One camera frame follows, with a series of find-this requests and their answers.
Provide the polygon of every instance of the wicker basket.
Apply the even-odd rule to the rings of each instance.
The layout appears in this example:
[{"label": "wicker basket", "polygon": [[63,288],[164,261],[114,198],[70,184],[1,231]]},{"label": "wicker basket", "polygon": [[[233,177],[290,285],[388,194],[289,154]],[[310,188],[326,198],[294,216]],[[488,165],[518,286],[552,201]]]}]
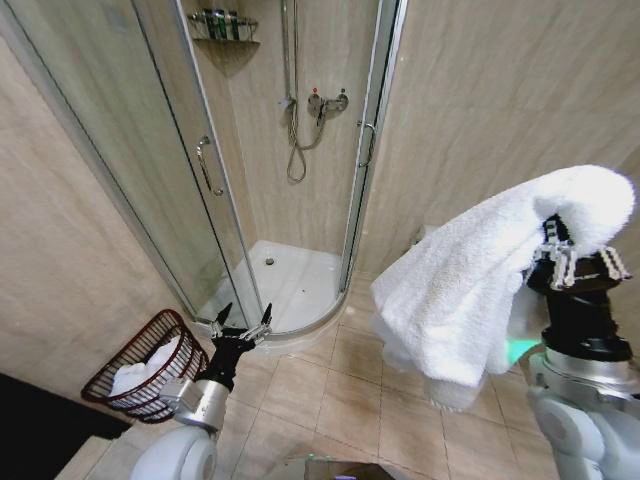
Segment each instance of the wicker basket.
[{"label": "wicker basket", "polygon": [[[145,382],[120,395],[109,396],[113,377],[123,365],[146,363],[154,352],[176,336],[176,349],[165,364]],[[173,310],[163,310],[147,323],[82,389],[82,398],[108,405],[113,410],[145,423],[163,422],[173,416],[158,399],[162,386],[170,378],[193,379],[209,364],[209,357]]]}]

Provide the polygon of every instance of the shower door handle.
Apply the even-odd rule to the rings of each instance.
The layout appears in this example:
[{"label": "shower door handle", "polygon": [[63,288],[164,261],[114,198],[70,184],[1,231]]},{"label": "shower door handle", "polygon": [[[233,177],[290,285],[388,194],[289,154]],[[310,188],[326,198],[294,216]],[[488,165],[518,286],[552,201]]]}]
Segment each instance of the shower door handle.
[{"label": "shower door handle", "polygon": [[202,175],[204,175],[204,181],[207,182],[207,188],[211,191],[211,179],[209,178],[209,170],[207,169],[207,164],[204,161],[204,153],[202,151],[202,147],[205,145],[211,145],[211,140],[207,135],[203,135],[200,137],[200,141],[196,146],[196,157],[198,158],[198,163],[200,164],[200,168],[202,169]]},{"label": "shower door handle", "polygon": [[[362,120],[358,120],[356,125],[361,126]],[[369,151],[367,152],[367,161],[364,163],[358,163],[358,167],[367,167],[371,163],[371,160],[373,159],[373,149],[376,146],[377,132],[376,132],[375,125],[373,125],[372,123],[365,123],[364,127],[371,130],[371,141],[369,142]]]}]

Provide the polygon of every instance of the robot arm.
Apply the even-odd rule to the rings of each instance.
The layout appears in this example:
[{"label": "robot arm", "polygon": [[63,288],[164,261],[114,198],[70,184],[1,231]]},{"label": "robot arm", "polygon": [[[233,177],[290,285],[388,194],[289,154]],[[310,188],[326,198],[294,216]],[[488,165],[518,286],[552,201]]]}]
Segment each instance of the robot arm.
[{"label": "robot arm", "polygon": [[640,472],[640,373],[617,335],[607,290],[630,278],[616,251],[576,258],[566,228],[545,222],[527,284],[546,296],[545,352],[530,358],[529,402],[562,480],[635,480]]},{"label": "robot arm", "polygon": [[216,351],[207,369],[194,381],[172,379],[160,399],[185,424],[167,432],[138,459],[131,480],[210,480],[216,461],[216,443],[233,390],[236,366],[243,353],[253,350],[271,332],[271,304],[260,324],[251,330],[222,328],[231,304],[210,323]]}]

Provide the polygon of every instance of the floor tile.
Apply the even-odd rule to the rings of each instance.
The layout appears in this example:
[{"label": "floor tile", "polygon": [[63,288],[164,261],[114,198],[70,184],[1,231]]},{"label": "floor tile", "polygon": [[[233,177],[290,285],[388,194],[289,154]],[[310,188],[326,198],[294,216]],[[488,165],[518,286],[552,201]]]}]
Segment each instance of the floor tile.
[{"label": "floor tile", "polygon": [[88,480],[113,480],[129,478],[144,449],[124,439],[114,441],[89,473]]},{"label": "floor tile", "polygon": [[238,464],[258,409],[233,399],[227,400],[227,413],[218,444],[214,480],[229,480]]},{"label": "floor tile", "polygon": [[448,479],[440,411],[425,400],[382,391],[380,458],[435,479]]},{"label": "floor tile", "polygon": [[505,373],[491,377],[505,424],[534,435],[542,435],[527,401],[528,385],[521,375]]},{"label": "floor tile", "polygon": [[508,430],[522,472],[522,480],[559,478],[551,447],[545,438],[518,430]]},{"label": "floor tile", "polygon": [[305,360],[282,357],[261,409],[315,429],[329,370]]},{"label": "floor tile", "polygon": [[318,433],[378,454],[380,386],[330,371]]},{"label": "floor tile", "polygon": [[341,326],[331,357],[331,368],[380,384],[382,341],[375,335]]},{"label": "floor tile", "polygon": [[373,303],[371,294],[368,291],[361,292],[357,290],[349,291],[349,297],[347,298],[347,307],[371,313],[373,313],[376,309],[376,305],[375,303]]},{"label": "floor tile", "polygon": [[331,457],[335,460],[349,460],[364,463],[376,463],[378,461],[377,455],[364,452],[319,433],[313,436],[313,453],[315,455]]},{"label": "floor tile", "polygon": [[263,478],[286,458],[311,453],[312,443],[313,431],[258,412],[233,479]]},{"label": "floor tile", "polygon": [[519,470],[507,429],[461,413],[443,412],[452,480],[514,480]]},{"label": "floor tile", "polygon": [[423,398],[423,376],[417,371],[400,372],[383,363],[382,386]]},{"label": "floor tile", "polygon": [[351,285],[349,286],[349,298],[347,299],[347,305],[364,311],[375,311],[375,304],[371,296],[369,287],[373,281],[372,277],[355,274],[351,278]]},{"label": "floor tile", "polygon": [[502,416],[502,410],[500,410],[498,396],[490,380],[485,382],[476,401],[466,413],[504,425],[504,417]]},{"label": "floor tile", "polygon": [[373,313],[370,310],[362,310],[360,308],[347,305],[338,321],[340,322],[340,325],[366,333],[373,333],[370,322],[372,315]]},{"label": "floor tile", "polygon": [[231,398],[259,408],[278,366],[279,356],[249,352],[240,357]]},{"label": "floor tile", "polygon": [[69,460],[56,480],[83,480],[111,446],[111,440],[91,436]]},{"label": "floor tile", "polygon": [[336,342],[338,326],[331,327],[326,333],[314,340],[313,344],[304,350],[289,354],[291,357],[301,358],[322,367],[331,365],[333,346]]}]

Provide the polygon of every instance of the shower door frame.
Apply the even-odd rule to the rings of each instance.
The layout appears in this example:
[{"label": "shower door frame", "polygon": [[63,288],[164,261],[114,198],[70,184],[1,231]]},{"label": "shower door frame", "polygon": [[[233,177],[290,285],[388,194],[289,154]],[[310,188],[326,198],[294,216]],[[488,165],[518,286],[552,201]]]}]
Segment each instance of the shower door frame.
[{"label": "shower door frame", "polygon": [[[147,32],[145,30],[145,26],[142,23],[142,19],[139,17],[140,12],[136,6],[136,0],[130,0],[133,10],[138,16],[139,27],[141,30],[141,34],[143,36],[144,41],[147,44],[149,49],[149,54],[151,56],[151,60],[155,64],[155,60],[153,58],[153,48],[149,42]],[[10,50],[18,59],[22,68],[25,69],[27,75],[30,80],[36,86],[38,92],[43,96],[45,103],[51,109],[56,119],[60,122],[62,128],[65,133],[69,136],[72,144],[78,150],[78,153],[85,161],[90,171],[93,173],[94,177],[97,179],[98,183],[102,187],[102,190],[106,193],[107,197],[114,205],[121,218],[124,220],[125,224],[138,241],[139,245],[142,247],[143,251],[150,259],[153,266],[156,268],[160,276],[169,286],[170,291],[175,295],[178,302],[182,305],[184,310],[188,312],[193,320],[196,320],[198,312],[195,310],[192,302],[190,301],[188,295],[184,292],[182,286],[178,282],[178,280],[173,275],[171,268],[166,263],[162,252],[158,249],[155,242],[153,241],[152,236],[146,229],[142,219],[138,216],[135,209],[129,202],[125,192],[121,189],[118,181],[114,177],[113,172],[110,170],[109,166],[105,162],[105,160],[100,155],[100,152],[96,148],[95,144],[91,140],[91,136],[89,132],[84,128],[81,120],[76,115],[73,107],[67,102],[67,99],[64,96],[64,93],[61,87],[56,82],[53,73],[47,67],[44,59],[40,56],[37,51],[35,45],[29,39],[27,33],[23,29],[20,24],[19,19],[14,14],[11,6],[5,2],[4,0],[0,0],[0,35],[5,39],[7,45]],[[163,79],[160,76],[160,72],[156,71],[158,74],[158,81],[161,85],[163,85]],[[194,82],[194,88],[201,93],[200,89],[201,85]],[[171,101],[167,97],[166,101],[169,105],[169,108],[172,109]],[[210,112],[208,111],[208,105],[203,104],[203,109],[206,109],[206,113],[208,115],[208,120],[210,120]],[[209,122],[208,129],[206,132],[203,132],[210,136],[210,138],[215,137],[215,131],[213,129],[213,124]],[[217,140],[213,142],[211,145],[213,147],[215,156],[217,156],[217,166],[220,167],[222,173],[222,184],[227,192],[230,192],[230,185],[228,182],[226,170],[224,170],[224,164],[221,162],[221,157],[219,154],[219,150],[217,148]],[[194,187],[202,192],[201,184],[198,179],[198,170],[194,167],[193,160],[190,155],[188,155],[188,161],[192,171],[194,172]],[[232,197],[230,197],[230,204],[233,211],[234,221],[236,223],[238,234],[242,239],[243,233],[238,223],[237,211],[235,209],[235,203],[232,201]],[[237,288],[232,278],[232,272],[229,269],[229,265],[227,263],[227,255],[222,247],[222,244],[218,240],[218,235],[215,232],[215,226],[213,225],[213,221],[211,221],[211,217],[209,214],[209,202],[206,202],[203,198],[203,207],[209,215],[210,218],[210,226],[212,229],[212,241],[217,242],[219,247],[219,253],[223,259],[225,269],[229,275],[229,278],[232,283],[232,287],[235,293],[235,296],[239,303],[240,311],[242,312],[242,317],[244,321],[250,324],[250,318],[243,307],[242,300],[240,295],[237,293]],[[244,242],[242,241],[242,251],[244,258],[246,259],[246,263],[248,268],[251,269],[249,259],[247,256],[246,249],[244,247]],[[255,292],[258,306],[261,308],[262,304],[259,298],[259,292],[257,290],[255,279],[253,276],[253,271],[250,270],[251,280],[253,282],[253,290]]]},{"label": "shower door frame", "polygon": [[[353,187],[351,192],[351,203],[349,205],[349,218],[347,221],[347,231],[345,234],[344,248],[342,251],[342,268],[340,271],[339,290],[347,290],[351,282],[351,275],[356,265],[356,256],[360,245],[360,237],[364,225],[364,217],[367,211],[367,202],[371,191],[373,173],[376,165],[376,157],[379,150],[379,140],[384,128],[384,119],[389,104],[391,93],[391,83],[395,73],[398,50],[400,49],[400,39],[407,14],[407,4],[409,0],[395,0],[395,13],[392,25],[389,25],[391,36],[389,38],[388,49],[383,51],[377,47],[381,25],[381,15],[383,2],[393,0],[380,0],[378,13],[378,24],[373,40],[371,51],[371,62],[369,64],[369,75],[367,78],[367,94],[365,104],[360,119],[360,138],[355,159],[355,172],[353,176]],[[382,85],[378,93],[371,91],[371,81],[377,62],[385,61]],[[370,114],[370,107],[375,106],[373,114]],[[373,132],[368,131],[369,126],[373,126]]]},{"label": "shower door frame", "polygon": [[[385,3],[388,5],[393,2],[393,16],[391,17],[391,25],[389,25],[388,34],[388,42],[386,43],[386,48],[379,48],[378,39],[380,38],[381,31],[381,23],[382,23],[382,15],[384,14]],[[173,0],[177,15],[179,17],[179,21],[182,24],[182,28],[184,30],[185,41],[189,44],[189,27],[186,21],[186,15],[182,8],[182,4],[180,0]],[[317,330],[322,325],[326,324],[335,313],[341,308],[345,298],[347,287],[349,286],[351,280],[351,274],[353,272],[353,267],[355,266],[355,257],[358,248],[358,242],[360,240],[362,226],[364,223],[364,214],[366,212],[366,204],[369,196],[369,191],[371,189],[371,181],[373,178],[373,170],[375,166],[375,157],[377,154],[377,145],[375,143],[375,138],[366,136],[366,122],[371,122],[375,125],[377,129],[377,137],[379,137],[382,133],[384,117],[387,110],[387,104],[389,101],[389,94],[391,90],[391,82],[393,79],[393,74],[395,70],[396,56],[400,46],[400,37],[402,34],[402,28],[404,25],[404,20],[407,11],[408,0],[378,0],[378,10],[376,14],[376,27],[374,32],[374,38],[371,45],[371,60],[369,62],[369,71],[367,72],[367,89],[365,94],[365,102],[362,111],[362,126],[359,131],[359,139],[358,139],[358,147],[356,150],[356,154],[354,155],[354,176],[351,190],[351,197],[349,203],[349,211],[348,211],[348,219],[347,226],[345,229],[344,236],[344,245],[343,252],[341,257],[341,266],[340,266],[340,277],[338,283],[338,291],[336,300],[333,306],[320,318],[314,320],[309,325],[306,325],[302,328],[296,330],[290,330],[287,332],[276,332],[271,333],[269,335],[269,341],[267,343],[271,345],[275,345],[278,342],[287,342],[289,340],[293,340],[295,338],[300,337],[301,335],[313,332]],[[244,232],[242,230],[242,226],[238,221],[237,216],[237,208],[236,202],[234,200],[233,195],[233,187],[231,182],[229,181],[229,175],[226,170],[226,165],[224,162],[224,156],[219,147],[219,140],[217,138],[216,129],[215,129],[215,119],[214,115],[210,111],[209,103],[207,100],[207,93],[204,88],[204,84],[202,81],[202,77],[200,74],[200,70],[197,65],[195,52],[193,52],[193,46],[188,45],[188,49],[191,55],[191,67],[198,79],[198,84],[200,87],[200,95],[203,98],[203,103],[207,115],[209,117],[210,128],[212,130],[214,145],[217,150],[217,162],[219,163],[220,168],[224,172],[224,180],[226,184],[227,191],[230,193],[231,203],[234,208],[234,212],[236,212],[236,223],[238,225],[238,229],[240,232],[240,237],[243,239],[243,250],[245,252],[245,258],[247,259],[247,265],[249,271],[251,272],[251,278],[254,284],[254,288],[256,290],[256,295],[259,298],[259,291],[257,288],[257,282],[255,280],[255,275],[253,273],[253,268],[251,266],[251,262],[249,260],[249,256],[247,254],[247,249],[245,247],[246,242],[244,241]],[[375,68],[380,65],[380,62],[384,62],[384,67],[382,69],[381,83],[379,84],[379,88],[372,91],[371,82],[372,82],[372,74]],[[374,114],[367,115],[368,105],[373,103],[375,105]],[[368,153],[368,160],[366,165],[362,165],[363,162],[363,152]]]}]

